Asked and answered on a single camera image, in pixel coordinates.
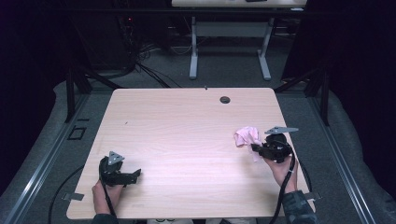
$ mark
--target black curtain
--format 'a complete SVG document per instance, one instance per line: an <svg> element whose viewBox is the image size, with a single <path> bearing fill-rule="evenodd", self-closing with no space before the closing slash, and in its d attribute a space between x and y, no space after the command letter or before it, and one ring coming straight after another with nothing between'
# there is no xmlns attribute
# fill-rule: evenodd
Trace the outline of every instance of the black curtain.
<svg viewBox="0 0 396 224"><path fill-rule="evenodd" d="M0 3L1 194L50 116L53 88L72 62L90 67L70 20L41 13L37 2Z"/></svg>
<svg viewBox="0 0 396 224"><path fill-rule="evenodd" d="M167 0L133 0L134 8L167 8ZM148 38L163 49L169 49L170 34L168 27L172 25L171 17L163 15L133 16L137 33Z"/></svg>
<svg viewBox="0 0 396 224"><path fill-rule="evenodd" d="M308 1L307 10L311 11L355 8L356 12L357 8L358 19L341 35L336 33L337 27L346 18L302 21L283 78L299 77L316 68L331 52L332 41L343 37L327 70L330 89L352 120L361 140L363 159L377 183L396 198L396 18L386 2L365 4Z"/></svg>

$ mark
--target gray carpet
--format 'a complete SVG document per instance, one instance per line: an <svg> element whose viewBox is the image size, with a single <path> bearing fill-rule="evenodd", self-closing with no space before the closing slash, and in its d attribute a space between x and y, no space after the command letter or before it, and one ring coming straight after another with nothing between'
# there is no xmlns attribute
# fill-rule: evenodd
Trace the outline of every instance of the gray carpet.
<svg viewBox="0 0 396 224"><path fill-rule="evenodd" d="M256 50L260 47L260 39L252 38L210 38L205 39L199 46L198 78L189 79L190 52L180 54L173 51L155 49L149 53L142 64L163 73L160 77L170 86L177 88L168 77L172 78L182 88L216 87L265 87L275 88L281 85L280 77L286 61L291 40L274 37L267 52L267 61L272 75L271 81L262 78ZM186 51L177 48L177 52ZM154 79L139 69L125 77L111 79L125 88L160 88ZM25 163L1 196L1 223L6 220L19 220L20 223L48 223L50 202L56 190L64 180L78 167L84 164L92 142L99 128L101 119L106 111L111 90L96 80L90 80L94 90L88 96L78 95L81 104L75 119L64 124L66 118L65 84L61 83L54 90L57 102L52 114L37 139ZM285 93L278 93L277 98L288 126L299 128L299 132L292 133L291 138L298 156L306 167L313 191L319 192L323 199L316 201L316 208L320 223L362 223L360 213L357 212L354 201L345 180L340 175L332 154L332 144L328 135L323 131L323 125L317 116L316 100L307 99L301 89L304 83ZM361 194L373 214L376 223L395 223L393 205L387 203L388 194L382 190L373 179L370 170L361 159L361 145L359 138L344 112L336 96L331 94L329 104L329 131L335 138L337 146L342 151L350 172L353 174ZM81 140L67 140L71 129L86 128ZM15 214L15 205L23 195L23 190L29 180L36 173L51 150L57 148L54 163L50 171L43 176L44 182L39 191L32 196L31 203L26 204L24 213L19 218L11 218ZM89 220L70 220L65 211L68 201L62 199L66 192L73 192L78 182L80 172L76 173L60 190L52 209L52 223L90 223ZM261 218L260 223L268 223L269 218ZM131 223L122 220L120 223ZM277 223L286 223L280 217Z"/></svg>

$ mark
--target pink cloth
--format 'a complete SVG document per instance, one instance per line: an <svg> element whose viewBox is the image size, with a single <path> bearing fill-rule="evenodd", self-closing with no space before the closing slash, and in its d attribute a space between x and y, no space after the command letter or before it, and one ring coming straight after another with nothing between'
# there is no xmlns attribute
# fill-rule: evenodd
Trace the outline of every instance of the pink cloth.
<svg viewBox="0 0 396 224"><path fill-rule="evenodd" d="M233 135L235 139L235 143L238 147L247 146L247 149L250 154L253 156L254 161L258 161L261 156L258 152L253 151L251 148L251 144L261 145L262 141L260 141L259 131L257 131L254 127L244 127L236 131Z"/></svg>

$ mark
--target hole in table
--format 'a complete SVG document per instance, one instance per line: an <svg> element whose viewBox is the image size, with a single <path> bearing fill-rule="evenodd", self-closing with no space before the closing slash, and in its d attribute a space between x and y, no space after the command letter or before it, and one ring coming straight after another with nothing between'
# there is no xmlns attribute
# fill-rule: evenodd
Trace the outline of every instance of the hole in table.
<svg viewBox="0 0 396 224"><path fill-rule="evenodd" d="M220 101L221 101L223 104L228 104L228 103L230 103L231 99L230 99L230 97L228 97L228 96L221 96L221 97L220 97Z"/></svg>

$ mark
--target table top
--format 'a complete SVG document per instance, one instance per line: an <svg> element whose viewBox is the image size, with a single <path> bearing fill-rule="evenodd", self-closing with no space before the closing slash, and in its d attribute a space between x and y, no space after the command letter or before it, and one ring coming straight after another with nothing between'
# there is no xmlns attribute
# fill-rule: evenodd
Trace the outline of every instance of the table top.
<svg viewBox="0 0 396 224"><path fill-rule="evenodd" d="M123 173L142 169L121 194L119 218L271 217L279 185L263 160L236 146L233 135L246 126L262 141L265 131L286 127L273 90L114 91L75 191L84 198L70 203L67 216L93 218L99 161L114 151L125 157ZM298 188L308 192L300 168L298 175Z"/></svg>
<svg viewBox="0 0 396 224"><path fill-rule="evenodd" d="M306 0L172 0L173 7L305 7Z"/></svg>

